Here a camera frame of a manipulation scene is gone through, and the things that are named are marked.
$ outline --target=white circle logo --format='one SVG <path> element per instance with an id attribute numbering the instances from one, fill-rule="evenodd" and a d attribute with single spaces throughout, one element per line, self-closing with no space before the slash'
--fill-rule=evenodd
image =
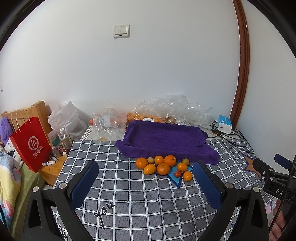
<path id="1" fill-rule="evenodd" d="M 30 137 L 28 141 L 28 146 L 31 150 L 36 150 L 39 146 L 39 141 L 37 137 Z"/>

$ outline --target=red paper bag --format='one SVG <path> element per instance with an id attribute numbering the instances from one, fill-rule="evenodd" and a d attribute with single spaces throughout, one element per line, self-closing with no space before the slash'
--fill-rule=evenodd
<path id="1" fill-rule="evenodd" d="M 20 157 L 34 172 L 38 172 L 52 151 L 38 117 L 29 118 L 10 136 L 10 140 Z"/>

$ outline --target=purple fluffy toy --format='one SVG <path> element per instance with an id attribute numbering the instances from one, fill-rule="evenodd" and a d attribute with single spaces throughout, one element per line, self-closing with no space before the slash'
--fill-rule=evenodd
<path id="1" fill-rule="evenodd" d="M 7 118 L 3 117 L 0 120 L 0 137 L 1 137 L 1 140 L 4 144 L 4 146 L 8 142 L 9 137 L 11 136 L 12 133 L 13 132 L 12 132 L 11 126 L 10 126 Z"/>

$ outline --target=clear plastic bag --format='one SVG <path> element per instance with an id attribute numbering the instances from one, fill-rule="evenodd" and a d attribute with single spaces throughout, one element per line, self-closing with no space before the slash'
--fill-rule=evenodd
<path id="1" fill-rule="evenodd" d="M 212 108 L 198 103 L 189 103 L 184 95 L 165 95 L 147 99 L 128 113 L 132 120 L 154 119 L 156 122 L 200 126 L 208 123 Z"/>
<path id="2" fill-rule="evenodd" d="M 80 139 L 87 129 L 86 123 L 79 119 L 78 111 L 71 101 L 59 104 L 48 118 L 48 123 L 57 133 L 61 128 L 65 128 L 72 140 Z"/>
<path id="3" fill-rule="evenodd" d="M 102 141 L 123 140 L 127 112 L 105 108 L 93 114 L 92 139 Z"/>

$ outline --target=human hand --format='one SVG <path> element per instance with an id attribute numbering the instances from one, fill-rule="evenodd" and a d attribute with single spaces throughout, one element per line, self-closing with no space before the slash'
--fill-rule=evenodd
<path id="1" fill-rule="evenodd" d="M 278 199 L 276 201 L 276 207 L 273 209 L 272 213 L 275 216 L 277 210 L 279 209 L 279 206 L 281 204 L 281 200 Z M 272 227 L 270 233 L 269 233 L 269 241 L 276 241 L 281 236 L 281 229 L 285 226 L 286 220 L 284 218 L 283 212 L 280 211 L 276 222 L 274 223 L 274 226 Z"/>

